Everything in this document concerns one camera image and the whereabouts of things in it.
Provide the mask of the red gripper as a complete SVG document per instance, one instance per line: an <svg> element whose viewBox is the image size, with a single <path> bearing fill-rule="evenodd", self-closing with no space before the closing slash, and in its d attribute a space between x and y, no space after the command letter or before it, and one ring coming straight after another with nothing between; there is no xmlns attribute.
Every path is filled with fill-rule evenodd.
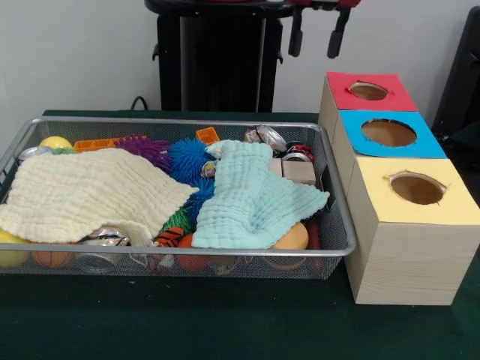
<svg viewBox="0 0 480 360"><path fill-rule="evenodd" d="M335 59L341 51L341 44L344 38L345 28L350 19L351 8L355 8L361 0L288 0L289 5L296 6L292 12L292 26L289 38L288 54L292 57L299 57L302 40L302 12L303 8L313 8L314 10L338 12L337 22L328 42L327 57Z"/></svg>

